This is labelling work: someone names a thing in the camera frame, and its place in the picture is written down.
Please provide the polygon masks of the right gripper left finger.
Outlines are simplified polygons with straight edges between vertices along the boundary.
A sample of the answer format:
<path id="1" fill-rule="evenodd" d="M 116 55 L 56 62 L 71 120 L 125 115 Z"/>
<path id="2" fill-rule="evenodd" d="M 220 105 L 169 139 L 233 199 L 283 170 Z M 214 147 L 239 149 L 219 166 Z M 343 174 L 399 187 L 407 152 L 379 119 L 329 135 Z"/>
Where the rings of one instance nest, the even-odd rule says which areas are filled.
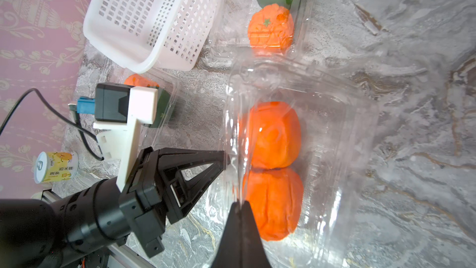
<path id="1" fill-rule="evenodd" d="M 230 208 L 228 219 L 223 230 L 219 248 L 216 252 L 212 268 L 241 267 L 241 213 L 240 202 L 234 202 Z"/>

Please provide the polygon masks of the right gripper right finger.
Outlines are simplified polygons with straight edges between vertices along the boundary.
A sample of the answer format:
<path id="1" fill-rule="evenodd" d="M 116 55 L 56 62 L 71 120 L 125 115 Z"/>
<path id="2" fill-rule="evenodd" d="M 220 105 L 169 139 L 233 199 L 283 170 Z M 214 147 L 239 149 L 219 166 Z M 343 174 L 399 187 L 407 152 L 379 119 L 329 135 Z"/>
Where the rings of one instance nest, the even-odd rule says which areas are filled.
<path id="1" fill-rule="evenodd" d="M 240 208 L 240 226 L 240 266 L 242 268 L 271 268 L 248 201 L 245 201 Z"/>

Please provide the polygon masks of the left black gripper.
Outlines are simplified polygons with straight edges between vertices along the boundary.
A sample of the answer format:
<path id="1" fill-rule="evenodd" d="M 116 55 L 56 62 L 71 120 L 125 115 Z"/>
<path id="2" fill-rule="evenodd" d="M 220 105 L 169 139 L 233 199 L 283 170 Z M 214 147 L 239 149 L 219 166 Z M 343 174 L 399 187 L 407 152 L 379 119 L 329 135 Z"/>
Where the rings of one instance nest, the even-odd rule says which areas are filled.
<path id="1" fill-rule="evenodd" d="M 165 250 L 166 221 L 185 218 L 229 164 L 225 151 L 151 147 L 141 150 L 119 197 L 119 206 L 147 257 Z M 182 171 L 208 167 L 190 180 Z"/>

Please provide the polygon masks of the peeled orange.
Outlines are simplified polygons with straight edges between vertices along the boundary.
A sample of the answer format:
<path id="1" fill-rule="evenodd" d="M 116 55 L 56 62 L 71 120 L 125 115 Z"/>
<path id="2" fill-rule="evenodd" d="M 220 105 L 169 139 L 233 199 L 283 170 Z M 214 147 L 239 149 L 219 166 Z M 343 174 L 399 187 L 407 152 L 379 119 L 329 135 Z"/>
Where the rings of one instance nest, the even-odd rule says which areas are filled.
<path id="1" fill-rule="evenodd" d="M 296 111 L 282 101 L 254 105 L 239 121 L 245 147 L 252 154 L 251 165 L 260 169 L 289 167 L 297 160 L 301 145 L 301 124 Z"/>
<path id="2" fill-rule="evenodd" d="M 244 178 L 244 187 L 261 239 L 280 241 L 294 233 L 304 186 L 293 169 L 253 169 Z"/>

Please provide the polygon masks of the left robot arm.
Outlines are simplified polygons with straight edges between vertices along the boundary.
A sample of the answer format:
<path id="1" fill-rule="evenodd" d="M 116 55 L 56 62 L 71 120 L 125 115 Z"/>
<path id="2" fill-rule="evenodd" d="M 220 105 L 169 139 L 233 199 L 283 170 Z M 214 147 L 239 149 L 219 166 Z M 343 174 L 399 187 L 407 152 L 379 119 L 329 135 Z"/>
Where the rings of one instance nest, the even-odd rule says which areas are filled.
<path id="1" fill-rule="evenodd" d="M 1 201 L 1 266 L 60 268 L 134 234 L 150 258 L 166 226 L 185 218 L 224 171 L 224 151 L 141 150 L 123 189 L 117 179 L 53 203 Z"/>

